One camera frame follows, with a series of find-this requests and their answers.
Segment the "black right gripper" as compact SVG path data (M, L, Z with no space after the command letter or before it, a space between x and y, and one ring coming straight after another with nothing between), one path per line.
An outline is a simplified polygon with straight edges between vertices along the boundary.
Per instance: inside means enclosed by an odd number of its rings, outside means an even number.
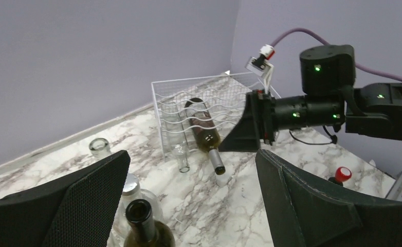
M253 90L246 94L241 119L219 145L219 152L257 152L263 141L273 145L276 129L273 124L273 100L270 93Z

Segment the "tall clear glass bottle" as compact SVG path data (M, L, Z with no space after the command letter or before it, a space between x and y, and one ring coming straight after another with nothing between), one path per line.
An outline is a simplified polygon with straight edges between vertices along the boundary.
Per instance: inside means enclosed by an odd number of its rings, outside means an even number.
M105 138L93 139L88 147L93 157L97 160L101 160L112 154L109 141Z

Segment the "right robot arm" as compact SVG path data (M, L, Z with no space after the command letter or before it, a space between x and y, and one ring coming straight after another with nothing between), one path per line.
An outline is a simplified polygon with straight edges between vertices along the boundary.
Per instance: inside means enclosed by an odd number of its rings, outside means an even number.
M262 90L247 93L241 119L220 152L256 152L281 130L331 126L335 132L402 140L402 83L354 88L351 45L322 45L300 53L302 96L276 99Z

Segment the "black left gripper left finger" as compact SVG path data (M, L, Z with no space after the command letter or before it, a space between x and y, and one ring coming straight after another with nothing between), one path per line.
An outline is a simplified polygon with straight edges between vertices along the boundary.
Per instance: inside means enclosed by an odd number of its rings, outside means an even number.
M0 199L0 246L106 246L130 156L92 165Z

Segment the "red and black stopper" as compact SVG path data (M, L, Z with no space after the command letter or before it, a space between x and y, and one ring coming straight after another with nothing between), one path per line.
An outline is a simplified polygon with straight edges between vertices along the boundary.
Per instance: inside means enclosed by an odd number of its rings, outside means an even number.
M339 167L334 176L330 177L328 180L339 186L343 186L343 183L352 177L352 172L347 167Z

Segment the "green wine bottle white label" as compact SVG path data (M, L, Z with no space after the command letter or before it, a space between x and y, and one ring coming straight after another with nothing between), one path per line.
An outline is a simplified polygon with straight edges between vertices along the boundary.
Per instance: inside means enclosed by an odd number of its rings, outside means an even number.
M184 113L198 149L209 155L210 162L217 175L224 174L226 168L218 151L221 137L205 102L200 98L189 99L185 103Z

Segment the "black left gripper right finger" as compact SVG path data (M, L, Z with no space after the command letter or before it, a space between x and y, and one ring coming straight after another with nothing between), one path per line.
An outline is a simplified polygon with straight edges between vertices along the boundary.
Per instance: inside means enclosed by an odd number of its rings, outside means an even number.
M402 246L402 202L336 185L268 150L255 164L275 246Z

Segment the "green wine bottle dark label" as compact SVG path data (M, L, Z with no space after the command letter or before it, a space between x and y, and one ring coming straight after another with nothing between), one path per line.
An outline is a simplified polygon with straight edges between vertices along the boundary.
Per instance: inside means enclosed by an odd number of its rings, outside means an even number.
M124 246L176 246L170 228L153 217L152 207L145 199L136 199L126 208L125 215L131 227Z

